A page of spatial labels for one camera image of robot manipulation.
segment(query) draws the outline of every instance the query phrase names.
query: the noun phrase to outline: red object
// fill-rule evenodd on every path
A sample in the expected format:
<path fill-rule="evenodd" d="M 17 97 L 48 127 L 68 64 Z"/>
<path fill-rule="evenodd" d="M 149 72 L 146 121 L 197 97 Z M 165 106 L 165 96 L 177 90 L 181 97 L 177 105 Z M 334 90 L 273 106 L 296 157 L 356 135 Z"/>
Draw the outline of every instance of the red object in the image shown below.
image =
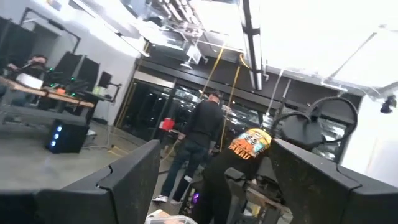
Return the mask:
<path fill-rule="evenodd" d="M 160 126 L 161 129 L 165 131 L 170 131 L 173 129 L 175 124 L 175 121 L 173 121 L 171 118 L 165 118 L 163 121 L 163 124 Z"/>

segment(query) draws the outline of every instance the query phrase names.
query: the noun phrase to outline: black wall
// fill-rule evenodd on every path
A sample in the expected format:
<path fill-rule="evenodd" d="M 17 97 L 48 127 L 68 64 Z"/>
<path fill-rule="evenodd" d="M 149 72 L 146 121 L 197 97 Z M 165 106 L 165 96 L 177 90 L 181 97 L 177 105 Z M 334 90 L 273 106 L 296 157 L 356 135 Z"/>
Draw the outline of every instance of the black wall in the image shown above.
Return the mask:
<path fill-rule="evenodd" d="M 168 74 L 173 77 L 182 78 L 184 80 L 204 85 L 211 69 L 213 68 L 215 60 L 215 58 L 209 58 L 207 64 L 200 63 L 199 65 L 191 65 L 193 69 L 190 70 L 180 66 L 181 61 L 166 57 L 164 53 L 157 52 L 155 48 L 152 48 L 150 57 L 143 60 L 140 70 L 155 76 L 159 76 L 161 73 Z M 209 87 L 229 93 L 233 84 L 237 65 L 238 64 L 220 60 L 211 78 Z M 267 82 L 264 81 L 263 83 L 262 91 L 253 91 L 249 77 L 249 70 L 242 67 L 234 95 L 268 106 L 277 78 L 278 74 L 270 73 L 269 80 Z M 275 94 L 276 102 L 272 104 L 273 108 L 280 105 L 278 101 L 282 98 L 288 80 L 289 79 L 286 77 L 282 77 L 280 79 L 279 86 Z M 313 103 L 314 101 L 327 96 L 336 96 L 337 93 L 338 92 L 336 90 L 325 88 L 323 86 L 292 80 L 287 94 L 287 105 L 295 109 L 302 108 L 307 105 L 307 103 Z M 348 93 L 343 97 L 349 99 L 357 108 L 362 99 L 361 96 L 351 95 Z M 340 120 L 344 123 L 351 122 L 351 111 L 348 106 L 342 102 L 336 101 L 328 103 L 325 105 L 324 110 L 325 114 L 332 120 Z"/>

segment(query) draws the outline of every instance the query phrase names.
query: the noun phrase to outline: table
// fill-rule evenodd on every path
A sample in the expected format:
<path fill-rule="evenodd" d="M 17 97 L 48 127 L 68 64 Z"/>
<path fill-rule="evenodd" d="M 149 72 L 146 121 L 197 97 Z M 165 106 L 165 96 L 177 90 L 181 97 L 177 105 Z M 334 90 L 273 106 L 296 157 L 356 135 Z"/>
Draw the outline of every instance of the table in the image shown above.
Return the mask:
<path fill-rule="evenodd" d="M 86 114 L 88 111 L 92 108 L 95 107 L 93 103 L 87 102 L 87 101 L 81 101 L 78 98 L 72 97 L 72 96 L 67 96 L 67 95 L 62 95 L 56 93 L 55 90 L 38 90 L 35 88 L 30 88 L 25 85 L 21 85 L 18 82 L 9 80 L 4 77 L 0 77 L 0 83 L 8 86 L 6 93 L 0 100 L 0 125 L 2 125 L 4 122 L 4 118 L 6 117 L 7 114 L 18 114 L 18 115 L 23 115 L 23 116 L 38 116 L 38 117 L 43 117 L 43 118 L 52 118 L 52 119 L 60 119 L 62 121 L 70 121 L 70 122 L 75 122 L 75 123 L 86 123 Z M 30 93 L 36 96 L 41 96 L 41 97 L 47 97 L 51 98 L 54 100 L 58 100 L 59 106 L 56 111 L 45 111 L 45 110 L 39 110 L 37 108 L 29 108 L 29 107 L 21 107 L 21 106 L 13 106 L 11 104 L 12 102 L 12 91 L 17 90 L 17 91 L 23 91 L 25 93 Z M 63 107 L 65 104 L 73 104 L 76 106 L 83 106 L 84 111 L 80 116 L 74 116 L 71 114 L 66 114 L 63 113 Z"/>

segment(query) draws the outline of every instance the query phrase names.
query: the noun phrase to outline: man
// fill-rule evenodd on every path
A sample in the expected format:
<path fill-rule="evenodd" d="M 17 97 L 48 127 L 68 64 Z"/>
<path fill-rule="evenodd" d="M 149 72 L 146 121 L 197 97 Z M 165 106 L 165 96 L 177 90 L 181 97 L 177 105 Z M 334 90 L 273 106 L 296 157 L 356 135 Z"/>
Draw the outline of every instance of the man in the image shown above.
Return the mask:
<path fill-rule="evenodd" d="M 168 201 L 174 187 L 177 172 L 185 161 L 189 161 L 171 201 L 171 204 L 174 205 L 180 203 L 199 164 L 205 155 L 209 153 L 210 149 L 214 148 L 218 134 L 223 126 L 224 114 L 220 107 L 220 98 L 221 93 L 214 91 L 210 93 L 208 101 L 199 103 L 192 111 L 189 122 L 185 126 L 183 133 L 178 137 L 178 140 L 183 140 L 183 142 L 173 160 L 162 191 L 152 201 Z"/>
<path fill-rule="evenodd" d="M 26 63 L 33 64 L 33 66 L 26 68 L 22 71 L 22 73 L 26 73 L 28 75 L 32 75 L 33 77 L 40 78 L 41 74 L 43 73 L 43 68 L 47 63 L 47 58 L 43 55 L 33 55 Z M 19 72 L 19 67 L 13 63 L 7 65 L 7 70 L 11 73 Z M 7 86 L 0 83 L 0 98 L 6 94 Z M 13 91 L 12 92 L 12 104 L 16 106 L 25 106 L 26 103 L 33 99 L 33 95 L 22 91 Z"/>
<path fill-rule="evenodd" d="M 223 149 L 203 171 L 203 187 L 192 218 L 198 224 L 225 224 L 231 204 L 231 193 L 224 177 L 230 167 L 245 174 L 248 180 L 255 178 L 262 158 L 271 143 L 271 136 L 265 131 L 254 128 L 232 140 L 228 148 Z"/>

